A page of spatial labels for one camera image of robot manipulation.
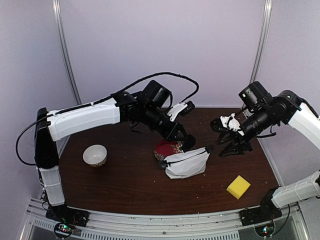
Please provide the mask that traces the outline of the white zipper pouch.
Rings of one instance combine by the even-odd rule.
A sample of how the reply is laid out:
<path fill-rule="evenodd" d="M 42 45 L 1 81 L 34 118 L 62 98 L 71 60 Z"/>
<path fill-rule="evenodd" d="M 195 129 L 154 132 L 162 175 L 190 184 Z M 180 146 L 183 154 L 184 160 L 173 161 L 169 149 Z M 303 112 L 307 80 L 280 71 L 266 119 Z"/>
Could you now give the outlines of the white zipper pouch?
<path fill-rule="evenodd" d="M 207 160 L 215 149 L 213 145 L 187 152 L 175 153 L 160 160 L 158 165 L 170 179 L 186 179 L 206 170 Z"/>

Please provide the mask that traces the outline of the yellow sponge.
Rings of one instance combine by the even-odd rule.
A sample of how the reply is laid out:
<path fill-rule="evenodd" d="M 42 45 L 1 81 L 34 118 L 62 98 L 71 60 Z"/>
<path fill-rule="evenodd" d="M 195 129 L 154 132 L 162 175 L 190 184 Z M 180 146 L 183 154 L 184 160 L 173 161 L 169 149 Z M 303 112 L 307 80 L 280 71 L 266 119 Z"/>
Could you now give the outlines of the yellow sponge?
<path fill-rule="evenodd" d="M 226 191 L 239 200 L 250 186 L 251 184 L 247 180 L 238 175 L 227 187 Z"/>

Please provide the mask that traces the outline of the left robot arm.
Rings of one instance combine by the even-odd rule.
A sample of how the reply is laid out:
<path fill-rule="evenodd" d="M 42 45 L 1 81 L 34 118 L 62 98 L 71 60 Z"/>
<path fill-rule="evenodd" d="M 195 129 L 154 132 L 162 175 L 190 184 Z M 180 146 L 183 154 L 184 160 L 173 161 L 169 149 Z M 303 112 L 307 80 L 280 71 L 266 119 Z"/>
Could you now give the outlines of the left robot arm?
<path fill-rule="evenodd" d="M 188 134 L 177 120 L 194 109 L 191 101 L 182 101 L 164 111 L 161 107 L 172 92 L 155 80 L 138 92 L 120 90 L 100 100 L 61 110 L 47 111 L 41 108 L 36 121 L 27 126 L 17 137 L 19 141 L 31 127 L 34 133 L 34 166 L 38 168 L 52 213 L 61 222 L 72 218 L 72 211 L 66 205 L 59 170 L 59 154 L 56 142 L 73 134 L 104 125 L 132 122 L 142 123 L 153 132 L 159 133 L 169 142 L 182 142 L 184 151 L 192 148 L 196 139 Z"/>

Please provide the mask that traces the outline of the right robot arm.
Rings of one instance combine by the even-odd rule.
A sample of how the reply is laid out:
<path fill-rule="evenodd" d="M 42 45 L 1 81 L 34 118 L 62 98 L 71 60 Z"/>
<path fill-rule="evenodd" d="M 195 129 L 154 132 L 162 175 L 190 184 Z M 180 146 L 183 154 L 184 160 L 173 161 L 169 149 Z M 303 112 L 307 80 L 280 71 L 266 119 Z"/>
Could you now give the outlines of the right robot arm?
<path fill-rule="evenodd" d="M 289 125 L 304 135 L 314 146 L 320 146 L 320 117 L 313 107 L 291 90 L 272 96 L 263 85 L 254 81 L 245 87 L 239 97 L 250 116 L 239 122 L 236 113 L 220 116 L 210 122 L 211 129 L 219 133 L 217 145 L 227 144 L 219 157 L 243 155 L 253 150 L 251 139 L 260 138 L 261 133 L 275 125 Z M 286 205 L 320 196 L 320 172 L 287 186 L 273 188 L 267 192 L 256 210 L 259 220 L 268 220 Z"/>

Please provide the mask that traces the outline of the red floral plate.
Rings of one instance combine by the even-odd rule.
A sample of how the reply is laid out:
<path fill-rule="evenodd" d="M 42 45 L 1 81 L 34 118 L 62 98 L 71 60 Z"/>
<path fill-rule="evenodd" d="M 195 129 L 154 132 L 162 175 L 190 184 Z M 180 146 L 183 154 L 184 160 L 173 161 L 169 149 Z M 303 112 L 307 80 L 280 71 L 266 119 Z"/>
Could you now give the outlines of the red floral plate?
<path fill-rule="evenodd" d="M 181 141 L 160 141 L 153 150 L 153 155 L 158 161 L 163 161 L 166 157 L 182 153 Z"/>

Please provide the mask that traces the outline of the white ceramic bowl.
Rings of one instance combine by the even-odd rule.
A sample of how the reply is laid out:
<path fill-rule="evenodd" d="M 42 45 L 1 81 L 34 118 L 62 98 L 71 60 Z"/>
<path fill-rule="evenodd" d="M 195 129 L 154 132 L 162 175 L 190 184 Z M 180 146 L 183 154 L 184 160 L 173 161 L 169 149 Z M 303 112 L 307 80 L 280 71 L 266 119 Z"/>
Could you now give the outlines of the white ceramic bowl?
<path fill-rule="evenodd" d="M 100 144 L 91 145 L 82 154 L 83 161 L 90 167 L 102 167 L 108 158 L 108 150 Z"/>

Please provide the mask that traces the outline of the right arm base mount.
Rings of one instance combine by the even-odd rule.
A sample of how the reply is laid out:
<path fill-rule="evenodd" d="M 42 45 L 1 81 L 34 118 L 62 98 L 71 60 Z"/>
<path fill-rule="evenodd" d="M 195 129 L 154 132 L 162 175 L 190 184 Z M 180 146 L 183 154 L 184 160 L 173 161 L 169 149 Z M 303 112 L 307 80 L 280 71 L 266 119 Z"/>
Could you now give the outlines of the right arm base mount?
<path fill-rule="evenodd" d="M 282 216 L 282 211 L 274 206 L 262 204 L 253 208 L 245 208 L 239 212 L 242 226 L 272 221 Z"/>

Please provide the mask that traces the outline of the front aluminium rail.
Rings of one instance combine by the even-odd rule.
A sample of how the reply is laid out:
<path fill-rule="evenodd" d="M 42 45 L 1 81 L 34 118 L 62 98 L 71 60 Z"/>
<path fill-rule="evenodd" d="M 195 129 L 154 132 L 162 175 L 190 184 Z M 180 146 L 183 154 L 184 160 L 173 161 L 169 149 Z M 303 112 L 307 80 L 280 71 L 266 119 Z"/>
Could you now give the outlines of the front aluminium rail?
<path fill-rule="evenodd" d="M 133 215 L 89 211 L 85 227 L 71 240 L 263 240 L 261 231 L 274 224 L 272 240 L 309 240 L 298 204 L 273 221 L 243 225 L 238 210 L 183 215 Z"/>

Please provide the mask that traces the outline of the right aluminium frame post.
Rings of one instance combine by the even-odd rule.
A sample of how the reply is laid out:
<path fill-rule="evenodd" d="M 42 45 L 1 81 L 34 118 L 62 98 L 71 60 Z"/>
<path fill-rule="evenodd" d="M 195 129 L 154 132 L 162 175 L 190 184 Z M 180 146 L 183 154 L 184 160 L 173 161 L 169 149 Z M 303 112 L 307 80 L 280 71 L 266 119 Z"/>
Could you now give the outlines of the right aluminium frame post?
<path fill-rule="evenodd" d="M 250 81 L 249 81 L 250 84 L 257 80 L 257 77 L 259 74 L 263 53 L 265 50 L 268 33 L 270 29 L 270 23 L 271 23 L 271 17 L 272 17 L 272 6 L 273 6 L 272 0 L 264 1 L 264 9 L 263 9 L 263 14 L 261 19 L 261 28 L 260 28 L 259 39 L 258 39 L 258 44 L 256 49 L 256 55 L 253 63 Z"/>

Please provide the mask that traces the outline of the aluminium frame post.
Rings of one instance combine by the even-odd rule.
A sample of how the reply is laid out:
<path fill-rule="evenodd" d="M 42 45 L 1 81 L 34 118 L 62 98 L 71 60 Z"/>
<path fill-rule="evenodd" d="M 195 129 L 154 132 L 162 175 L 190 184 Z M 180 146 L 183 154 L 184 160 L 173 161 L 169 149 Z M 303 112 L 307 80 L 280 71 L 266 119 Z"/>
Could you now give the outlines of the aluminium frame post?
<path fill-rule="evenodd" d="M 250 81 L 249 81 L 250 84 L 257 80 L 257 77 L 259 74 L 263 53 L 265 50 L 268 33 L 270 29 L 270 23 L 271 23 L 271 17 L 272 17 L 272 6 L 273 6 L 272 0 L 264 1 L 264 9 L 263 9 L 263 14 L 261 19 L 261 28 L 260 28 L 259 39 L 258 39 L 258 44 L 256 49 L 256 55 L 253 63 Z"/>
<path fill-rule="evenodd" d="M 82 103 L 80 93 L 77 87 L 77 83 L 75 80 L 73 68 L 72 68 L 72 63 L 68 51 L 68 46 L 67 46 L 67 41 L 66 41 L 66 36 L 65 36 L 65 31 L 64 31 L 64 25 L 63 25 L 63 18 L 62 18 L 62 13 L 61 13 L 61 4 L 59 0 L 52 0 L 52 8 L 53 8 L 53 14 L 57 26 L 57 31 L 59 35 L 59 41 L 60 41 L 60 46 L 62 50 L 62 57 L 63 57 L 63 62 L 64 66 L 66 69 L 67 73 L 67 78 L 70 83 L 71 87 L 71 92 L 73 94 L 73 97 L 78 105 Z"/>

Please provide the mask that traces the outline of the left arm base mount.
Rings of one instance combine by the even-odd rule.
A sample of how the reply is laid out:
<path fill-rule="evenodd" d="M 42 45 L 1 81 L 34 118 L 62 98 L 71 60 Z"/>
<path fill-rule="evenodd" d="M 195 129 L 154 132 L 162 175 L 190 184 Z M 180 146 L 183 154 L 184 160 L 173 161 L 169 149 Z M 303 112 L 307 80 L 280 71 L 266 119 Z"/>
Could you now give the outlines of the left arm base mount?
<path fill-rule="evenodd" d="M 45 217 L 64 224 L 86 227 L 90 213 L 86 210 L 74 209 L 66 204 L 59 206 L 49 205 Z"/>

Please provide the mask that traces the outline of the left aluminium frame post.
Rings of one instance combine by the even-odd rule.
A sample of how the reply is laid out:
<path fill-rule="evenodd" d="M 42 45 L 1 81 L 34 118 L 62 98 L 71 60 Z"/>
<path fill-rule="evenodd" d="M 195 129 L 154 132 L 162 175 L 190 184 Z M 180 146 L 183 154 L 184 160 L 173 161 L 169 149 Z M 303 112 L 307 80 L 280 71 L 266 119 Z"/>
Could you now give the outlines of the left aluminium frame post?
<path fill-rule="evenodd" d="M 80 93 L 77 87 L 77 83 L 75 80 L 73 68 L 72 68 L 72 63 L 68 51 L 68 46 L 67 46 L 67 41 L 66 41 L 66 36 L 65 36 L 65 31 L 64 31 L 64 25 L 63 25 L 63 18 L 62 18 L 62 13 L 61 13 L 61 4 L 59 0 L 52 0 L 52 8 L 53 8 L 53 14 L 57 26 L 57 31 L 59 35 L 59 41 L 60 41 L 60 46 L 62 50 L 62 57 L 63 57 L 63 62 L 64 66 L 66 69 L 67 73 L 67 78 L 70 83 L 71 87 L 71 92 L 73 94 L 73 97 L 78 105 L 82 103 Z"/>

